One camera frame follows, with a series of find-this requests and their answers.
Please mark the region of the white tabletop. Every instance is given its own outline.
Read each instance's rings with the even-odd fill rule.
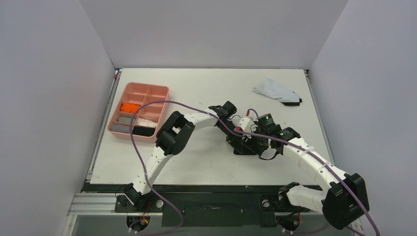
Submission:
[[[300,106],[286,107],[252,92],[265,78],[274,79],[301,96]],[[330,160],[319,119],[303,70],[283,69],[149,69],[124,68],[110,111],[113,114],[125,85],[141,82],[170,88],[170,100],[205,109],[223,105],[227,100],[245,115],[248,108],[259,115],[271,113],[282,128],[292,127],[325,159]],[[169,104],[167,118],[173,111],[192,111]],[[286,185],[290,182],[316,184],[290,159],[277,156],[264,161],[257,156],[239,156],[226,143],[217,127],[194,132],[186,148],[174,156],[162,170],[155,184],[200,185]],[[145,162],[154,144],[137,142]],[[268,150],[263,157],[272,157]],[[126,184],[143,173],[130,140],[122,140],[105,130],[91,178],[92,184]]]

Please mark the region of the red wire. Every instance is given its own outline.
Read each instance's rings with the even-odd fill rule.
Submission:
[[[299,219],[300,214],[301,214],[301,208],[299,207],[297,217],[294,219],[294,221],[297,221],[297,219]]]
[[[141,216],[141,219],[143,220],[143,221],[145,221],[145,213],[148,211],[150,209],[150,202],[148,202],[148,207],[146,208],[146,210],[144,211],[144,213],[142,214],[142,216]]]

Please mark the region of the gray wall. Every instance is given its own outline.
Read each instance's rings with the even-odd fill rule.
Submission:
[[[347,0],[80,0],[119,67],[309,69]]]
[[[114,76],[77,0],[0,3],[0,229],[61,232]]]
[[[350,0],[310,71],[336,164],[365,178],[383,235],[417,232],[416,12]]]

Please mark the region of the orange sock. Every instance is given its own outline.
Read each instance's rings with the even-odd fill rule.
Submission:
[[[128,112],[128,113],[134,113],[140,106],[133,103],[123,102],[120,111],[121,112]]]

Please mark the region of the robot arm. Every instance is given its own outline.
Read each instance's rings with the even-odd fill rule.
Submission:
[[[165,164],[174,155],[179,154],[186,146],[192,132],[204,127],[217,126],[226,135],[226,141],[234,148],[237,155],[259,155],[269,148],[276,149],[276,154],[284,155],[296,162],[304,169],[321,187],[322,191],[310,189],[299,183],[290,183],[281,188],[278,195],[283,205],[305,207],[310,210],[322,213],[326,220],[335,228],[343,229],[354,220],[363,215],[363,211],[353,200],[346,189],[328,171],[329,166],[358,196],[363,205],[369,210],[369,203],[366,194],[365,183],[358,174],[349,175],[343,170],[333,166],[326,161],[314,148],[306,143],[292,128],[281,129],[276,125],[270,114],[257,118],[242,117],[236,126],[228,120],[234,113],[236,107],[226,102],[223,106],[212,106],[205,110],[205,113],[192,113],[182,115],[178,111],[173,112],[157,133],[157,141],[153,153],[146,163],[149,184],[153,185]],[[242,130],[248,133],[269,135],[291,142],[306,151],[286,145],[277,141],[268,142],[265,138],[255,135],[231,134],[223,124],[208,113],[216,114],[230,130]],[[308,152],[318,156],[325,164],[321,164]],[[138,176],[125,190],[125,195],[133,206],[140,208],[144,205],[142,195],[150,192],[145,176]]]

